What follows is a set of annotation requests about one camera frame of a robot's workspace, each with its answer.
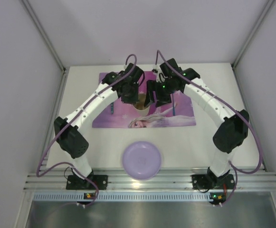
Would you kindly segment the green handled metal fork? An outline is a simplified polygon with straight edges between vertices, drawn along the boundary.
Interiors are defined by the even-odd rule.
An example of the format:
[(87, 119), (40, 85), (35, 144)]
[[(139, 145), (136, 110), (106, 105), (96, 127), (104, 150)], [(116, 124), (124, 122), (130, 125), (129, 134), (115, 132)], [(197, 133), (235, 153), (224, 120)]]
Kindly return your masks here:
[(114, 102), (110, 104), (110, 111), (111, 111), (111, 114), (114, 114)]

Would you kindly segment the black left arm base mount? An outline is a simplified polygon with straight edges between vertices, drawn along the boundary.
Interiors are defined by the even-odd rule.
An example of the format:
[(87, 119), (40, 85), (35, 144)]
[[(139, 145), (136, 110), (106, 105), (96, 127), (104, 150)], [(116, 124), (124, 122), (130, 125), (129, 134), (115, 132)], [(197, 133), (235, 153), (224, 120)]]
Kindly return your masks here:
[(67, 190), (95, 190), (95, 185), (99, 190), (106, 190), (108, 185), (108, 176), (107, 175), (98, 175), (94, 174), (92, 171), (91, 174), (87, 177), (91, 182), (86, 179), (82, 179), (77, 176), (77, 174), (71, 169), (72, 174), (67, 176)]

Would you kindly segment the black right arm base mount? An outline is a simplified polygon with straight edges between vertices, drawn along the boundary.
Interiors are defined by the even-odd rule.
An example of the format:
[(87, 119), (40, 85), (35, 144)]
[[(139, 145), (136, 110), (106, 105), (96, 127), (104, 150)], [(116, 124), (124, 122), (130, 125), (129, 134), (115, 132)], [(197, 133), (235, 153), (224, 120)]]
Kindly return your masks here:
[(205, 174), (193, 174), (191, 176), (194, 190), (207, 192), (209, 190), (230, 190), (235, 187), (235, 179), (230, 170), (221, 176), (216, 176), (209, 168)]

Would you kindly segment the lilac plastic plate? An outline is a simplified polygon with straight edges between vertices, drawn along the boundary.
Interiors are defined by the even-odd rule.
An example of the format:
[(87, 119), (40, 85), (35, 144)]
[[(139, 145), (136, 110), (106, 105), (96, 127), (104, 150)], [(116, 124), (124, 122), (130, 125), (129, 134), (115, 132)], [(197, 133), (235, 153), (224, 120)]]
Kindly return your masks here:
[(162, 166), (159, 149), (147, 141), (137, 141), (126, 147), (122, 154), (124, 171), (133, 179), (145, 181), (153, 178)]

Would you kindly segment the purple pink printed placemat cloth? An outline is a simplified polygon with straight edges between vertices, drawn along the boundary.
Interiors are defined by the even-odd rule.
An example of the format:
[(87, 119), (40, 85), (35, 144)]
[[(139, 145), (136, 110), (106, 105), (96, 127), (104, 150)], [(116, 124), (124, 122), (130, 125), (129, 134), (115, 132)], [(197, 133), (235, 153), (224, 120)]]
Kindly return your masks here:
[[(145, 72), (144, 82), (139, 87), (139, 102), (145, 101), (146, 82), (155, 80), (156, 75), (151, 71)], [(93, 128), (150, 128), (150, 127), (182, 127), (195, 126), (192, 101), (180, 91), (174, 93), (176, 103), (175, 113), (172, 114), (172, 102), (160, 107), (150, 106), (147, 116), (140, 116), (132, 104), (124, 104), (120, 99), (114, 102), (114, 114), (110, 105), (93, 120)]]

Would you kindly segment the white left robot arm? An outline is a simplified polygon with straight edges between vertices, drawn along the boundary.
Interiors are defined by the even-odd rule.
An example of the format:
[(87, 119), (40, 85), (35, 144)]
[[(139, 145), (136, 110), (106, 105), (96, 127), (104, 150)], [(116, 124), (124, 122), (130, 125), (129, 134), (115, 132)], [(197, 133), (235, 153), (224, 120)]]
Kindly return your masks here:
[(130, 63), (119, 73), (104, 76), (94, 93), (74, 112), (54, 121), (55, 141), (70, 156), (75, 175), (84, 179), (92, 173), (86, 151), (89, 147), (84, 134), (92, 122), (110, 104), (120, 99), (125, 104), (138, 102), (139, 80), (145, 78), (142, 69)]

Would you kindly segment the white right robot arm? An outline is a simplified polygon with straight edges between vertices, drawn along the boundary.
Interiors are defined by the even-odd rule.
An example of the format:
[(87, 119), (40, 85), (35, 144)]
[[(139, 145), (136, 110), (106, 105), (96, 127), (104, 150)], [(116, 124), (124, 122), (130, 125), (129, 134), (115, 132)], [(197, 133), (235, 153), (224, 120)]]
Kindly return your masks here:
[(155, 65), (152, 71), (156, 79), (146, 83), (144, 106), (155, 104), (160, 107), (169, 104), (171, 95), (175, 92), (181, 92), (196, 102), (218, 128), (212, 138), (216, 152), (208, 173), (217, 178), (225, 176), (230, 169), (232, 151), (247, 138), (248, 112), (227, 107), (218, 100), (194, 69), (182, 69), (174, 58)]

